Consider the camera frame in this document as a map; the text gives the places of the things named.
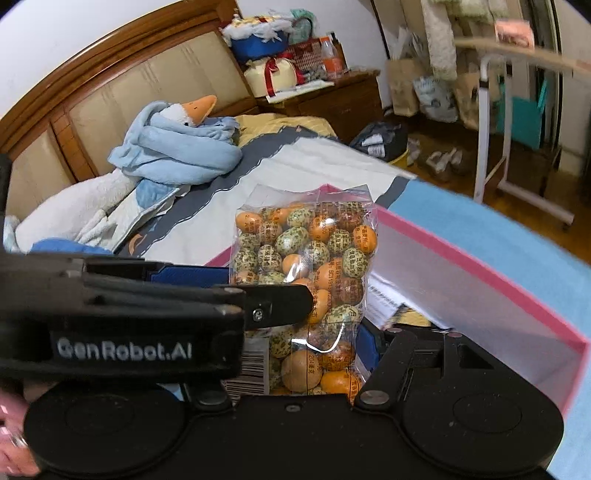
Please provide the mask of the person left hand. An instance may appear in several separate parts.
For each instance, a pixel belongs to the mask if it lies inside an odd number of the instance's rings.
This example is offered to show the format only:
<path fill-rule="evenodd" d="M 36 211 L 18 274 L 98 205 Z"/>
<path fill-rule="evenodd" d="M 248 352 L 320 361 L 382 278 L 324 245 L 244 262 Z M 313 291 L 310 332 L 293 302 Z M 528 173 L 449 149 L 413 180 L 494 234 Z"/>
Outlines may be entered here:
<path fill-rule="evenodd" d="M 1 391 L 1 474 L 16 478 L 34 477 L 39 473 L 23 436 L 26 401 Z"/>

